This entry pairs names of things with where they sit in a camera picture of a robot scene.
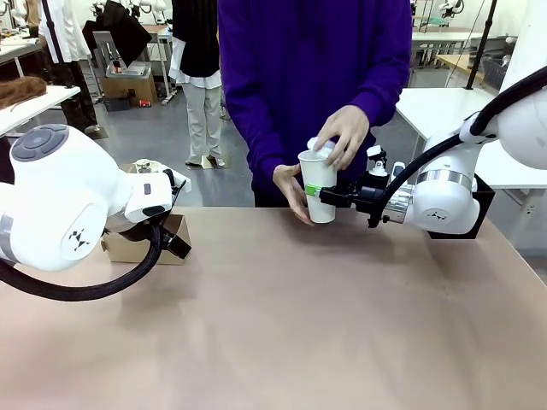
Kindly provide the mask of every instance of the black cable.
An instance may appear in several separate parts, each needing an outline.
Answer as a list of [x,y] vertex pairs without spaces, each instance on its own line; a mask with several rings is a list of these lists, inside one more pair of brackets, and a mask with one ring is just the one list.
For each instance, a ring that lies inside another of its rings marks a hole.
[[497,0],[492,0],[490,12],[488,13],[488,18],[486,19],[485,23],[485,31],[483,32],[482,39],[480,40],[479,49],[477,50],[477,56],[475,57],[475,63],[473,64],[473,68],[471,70],[471,73],[469,74],[468,84],[465,87],[466,90],[473,89],[473,83],[475,82],[475,78],[477,77],[477,73],[479,72],[480,60],[485,53],[486,42],[488,41],[488,34],[490,34],[490,29],[494,21],[494,12],[496,11],[496,6]]
[[461,3],[462,3],[462,9],[460,11],[455,11],[454,14],[455,15],[460,15],[461,13],[463,13],[463,10],[465,10],[465,2],[463,0],[460,0]]
[[2,260],[0,260],[0,280],[29,295],[40,296],[53,301],[84,302],[112,296],[137,283],[152,270],[160,259],[162,254],[161,228],[158,225],[149,225],[149,227],[151,235],[150,248],[144,260],[121,278],[106,284],[78,288],[50,284],[19,272]]
[[501,114],[506,108],[519,102],[523,98],[542,90],[547,86],[547,67],[543,67],[525,77],[518,83],[511,85],[484,107],[475,122],[471,125],[470,132],[480,135],[496,115]]
[[418,158],[410,162],[410,164],[404,168],[393,181],[387,186],[384,191],[384,194],[378,201],[376,205],[376,212],[374,215],[371,215],[371,218],[368,220],[368,226],[370,228],[375,228],[378,226],[379,222],[382,219],[382,213],[384,212],[385,207],[390,201],[391,197],[395,195],[397,190],[403,186],[404,182],[407,181],[412,175],[417,173],[420,168],[424,167],[428,162],[433,161],[435,158],[461,144],[460,134],[453,135],[452,137],[444,140],[442,143],[431,147],[426,152],[422,153]]

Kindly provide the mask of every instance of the brown fur item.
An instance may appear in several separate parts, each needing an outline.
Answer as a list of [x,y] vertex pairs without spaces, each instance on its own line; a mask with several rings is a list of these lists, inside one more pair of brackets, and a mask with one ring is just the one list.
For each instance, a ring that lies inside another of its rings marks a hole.
[[40,97],[45,91],[46,83],[38,77],[23,77],[0,83],[0,109]]

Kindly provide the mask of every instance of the black pole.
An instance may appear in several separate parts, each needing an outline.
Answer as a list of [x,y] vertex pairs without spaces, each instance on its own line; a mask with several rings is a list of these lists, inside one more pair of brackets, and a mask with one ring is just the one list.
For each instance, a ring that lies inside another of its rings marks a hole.
[[480,60],[482,55],[485,53],[486,41],[488,41],[488,34],[490,34],[490,29],[492,27],[492,22],[494,21],[494,12],[496,11],[497,0],[492,0],[492,5],[490,6],[490,12],[488,13],[488,19],[485,23],[485,32],[482,34],[482,39],[480,40],[479,49],[477,50],[477,56],[475,57],[475,63],[473,64],[473,69],[469,75],[469,81],[466,85],[466,90],[473,89],[473,83],[475,82],[475,77],[477,77],[477,72],[480,67]]
[[[59,38],[57,38],[57,34],[55,33],[55,23],[53,22],[53,19],[51,19],[51,12],[50,12],[50,5],[48,4],[48,0],[42,0],[42,7],[44,8],[44,14],[46,19],[46,25],[50,30],[51,35],[51,41],[53,42],[53,48],[55,50],[55,54],[57,54],[57,60],[59,61],[59,64],[64,66],[65,61],[62,58],[62,52],[61,52],[61,46],[59,45]],[[74,87],[74,84],[72,84],[70,81],[68,84],[65,84],[67,88]]]

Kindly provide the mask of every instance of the white lab coat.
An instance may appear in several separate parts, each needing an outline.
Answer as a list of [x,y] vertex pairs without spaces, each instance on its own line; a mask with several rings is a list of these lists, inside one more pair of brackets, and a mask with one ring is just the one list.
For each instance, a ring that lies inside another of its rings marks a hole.
[[[50,6],[51,19],[55,23],[55,33],[59,40],[64,62],[85,60],[91,52],[79,27],[73,0],[48,0],[48,5]],[[40,19],[38,33],[46,38],[53,62],[58,63],[59,59],[51,39],[50,29],[47,27],[42,2],[40,2]]]

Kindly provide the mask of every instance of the beige table surface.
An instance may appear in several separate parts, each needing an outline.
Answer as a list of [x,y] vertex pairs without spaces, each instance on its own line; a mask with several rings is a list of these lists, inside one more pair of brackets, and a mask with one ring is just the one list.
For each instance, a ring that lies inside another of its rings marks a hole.
[[[456,68],[460,73],[469,75],[471,73],[471,68],[469,68],[469,54],[441,54],[437,56],[437,59],[448,65],[450,68]],[[482,72],[477,73],[476,79],[478,81],[484,81],[485,75]]]
[[[547,406],[547,289],[489,222],[475,241],[354,211],[185,211],[194,250],[100,302],[0,285],[2,409],[515,410]],[[124,272],[99,250],[71,272]]]

